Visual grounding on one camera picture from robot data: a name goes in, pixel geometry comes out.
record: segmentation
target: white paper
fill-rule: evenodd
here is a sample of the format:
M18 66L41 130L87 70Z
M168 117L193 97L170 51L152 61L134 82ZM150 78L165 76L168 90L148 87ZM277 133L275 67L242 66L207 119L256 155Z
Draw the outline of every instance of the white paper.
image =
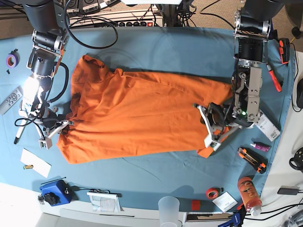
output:
M41 158L37 157L26 149L22 150L20 162L24 163L25 165L33 165L33 170L46 178L48 177L49 171L52 167L50 164L43 161Z
M223 212L227 212L229 209L237 205L237 201L228 192L225 192L218 198L214 199L213 203L216 204L216 206Z
M93 211L121 211L119 197L116 194L88 192L87 195L89 196L91 204L93 205Z

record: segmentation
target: blue tablecloth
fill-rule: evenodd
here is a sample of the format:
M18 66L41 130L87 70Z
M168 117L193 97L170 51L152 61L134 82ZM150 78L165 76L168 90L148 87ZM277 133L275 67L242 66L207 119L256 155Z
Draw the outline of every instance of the blue tablecloth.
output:
M100 59L110 68L120 67L126 71L154 70L208 77L230 83L234 67L232 31L208 28L118 28L118 42L102 51L84 48L70 39L63 62L69 67L70 75L78 59L88 53ZM114 38L110 28L81 30L77 37L88 44L106 45ZM19 65L6 73L5 60L10 51L18 49ZM0 41L0 101L2 102L19 85L23 85L31 71L26 62L32 50L30 36ZM281 65L278 43L269 43L269 59L279 80L283 80L283 90L276 92L270 75L263 65L263 86L260 108L283 130L291 93L294 85L294 52L291 52L289 66ZM64 71L59 69L55 76L50 97L61 91ZM54 105L60 111L68 111L71 99L70 84L63 97ZM258 128L238 130L230 136L220 149L208 159L195 151L169 152L141 157L114 158L85 164L69 165L61 155L53 138L50 150L40 149L38 134L33 125L27 126L17 145L13 144L18 128L14 121L18 115L19 102L4 116L0 116L0 182L39 191L40 183L59 177L67 177L71 185L79 184L89 188L108 189L120 193L123 207L158 209L158 200L163 196L180 199L180 211L191 211L192 199L201 200L201 211L219 211L205 196L210 187L223 187L235 200L241 202L237 181L242 176L254 175L253 182L261 193L271 163L280 141L273 143ZM239 146L249 146L252 141L261 141L272 148L269 152L259 151L268 159L267 171L263 175L238 157ZM33 170L23 170L20 162L22 148L33 152L52 165L48 179ZM85 191L76 193L81 201L89 201Z

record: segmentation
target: remote control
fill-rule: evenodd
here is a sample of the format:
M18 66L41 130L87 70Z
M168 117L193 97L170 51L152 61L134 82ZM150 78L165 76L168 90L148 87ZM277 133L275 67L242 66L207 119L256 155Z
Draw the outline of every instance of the remote control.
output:
M21 88L16 88L0 105L0 114L4 115L21 97Z

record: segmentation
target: clear plastic cup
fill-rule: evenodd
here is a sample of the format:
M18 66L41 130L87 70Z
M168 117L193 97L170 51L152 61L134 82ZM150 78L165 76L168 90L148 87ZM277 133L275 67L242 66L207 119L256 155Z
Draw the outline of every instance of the clear plastic cup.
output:
M159 200L160 227L177 227L180 202L177 198L167 196Z

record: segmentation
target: white card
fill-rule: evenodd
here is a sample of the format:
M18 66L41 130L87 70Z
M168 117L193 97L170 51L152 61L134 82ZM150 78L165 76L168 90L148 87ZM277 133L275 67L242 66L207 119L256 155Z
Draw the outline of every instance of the white card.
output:
M228 192L225 192L218 198L214 199L213 203L216 204L216 206L223 212L227 212L229 209L237 205L237 201Z
M24 163L25 165L33 165L33 170L35 170L37 173L41 174L46 178L48 177L49 171L52 167L50 164L43 161L41 158L37 157L26 149L22 150L20 162Z

